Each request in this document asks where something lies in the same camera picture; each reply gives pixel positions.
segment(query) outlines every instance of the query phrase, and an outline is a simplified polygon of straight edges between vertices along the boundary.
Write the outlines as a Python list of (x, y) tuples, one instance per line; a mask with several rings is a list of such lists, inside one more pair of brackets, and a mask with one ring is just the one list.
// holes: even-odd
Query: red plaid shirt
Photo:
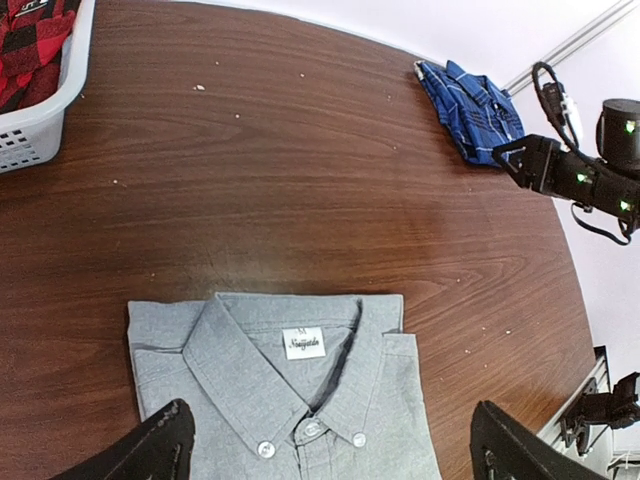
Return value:
[(62, 44), (80, 0), (0, 0), (0, 113), (30, 107), (58, 89)]

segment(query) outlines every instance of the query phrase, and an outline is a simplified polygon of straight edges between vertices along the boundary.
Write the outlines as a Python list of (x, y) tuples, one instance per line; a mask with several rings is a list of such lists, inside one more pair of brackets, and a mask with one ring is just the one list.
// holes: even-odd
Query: white laundry basket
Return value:
[(0, 115), (0, 174), (51, 160), (60, 149), (65, 109), (87, 78), (95, 0), (82, 0), (62, 48), (58, 91), (33, 107)]

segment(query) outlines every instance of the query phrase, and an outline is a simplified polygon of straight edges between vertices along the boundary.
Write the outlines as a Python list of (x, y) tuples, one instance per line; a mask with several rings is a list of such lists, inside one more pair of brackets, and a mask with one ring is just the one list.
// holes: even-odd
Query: shirt button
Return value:
[(307, 437), (315, 437), (322, 431), (322, 428), (317, 422), (311, 422), (309, 425), (304, 427), (304, 434)]
[(258, 455), (262, 458), (271, 458), (276, 454), (276, 447), (271, 442), (262, 442), (258, 445)]
[(367, 437), (364, 433), (356, 433), (353, 436), (353, 446), (357, 448), (364, 447), (364, 444), (367, 443)]

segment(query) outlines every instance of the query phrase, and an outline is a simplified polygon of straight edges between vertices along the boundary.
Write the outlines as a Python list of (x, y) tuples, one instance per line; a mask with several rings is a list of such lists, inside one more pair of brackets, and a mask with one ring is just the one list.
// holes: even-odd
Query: blue plaid shirt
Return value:
[(476, 165), (499, 167), (491, 158), (493, 147), (524, 136), (509, 93), (486, 76), (470, 75), (452, 61), (446, 68), (416, 62), (415, 71), (462, 158)]

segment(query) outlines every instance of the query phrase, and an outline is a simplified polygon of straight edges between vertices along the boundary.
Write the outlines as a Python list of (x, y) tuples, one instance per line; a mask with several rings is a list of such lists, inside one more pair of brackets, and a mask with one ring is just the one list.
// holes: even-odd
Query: brown wooden surface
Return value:
[(136, 424), (129, 299), (404, 294), (445, 479), (470, 478), (479, 400), (551, 417), (593, 364), (556, 214), (462, 164), (413, 60), (267, 14), (99, 2), (59, 156), (0, 175), (0, 478)]

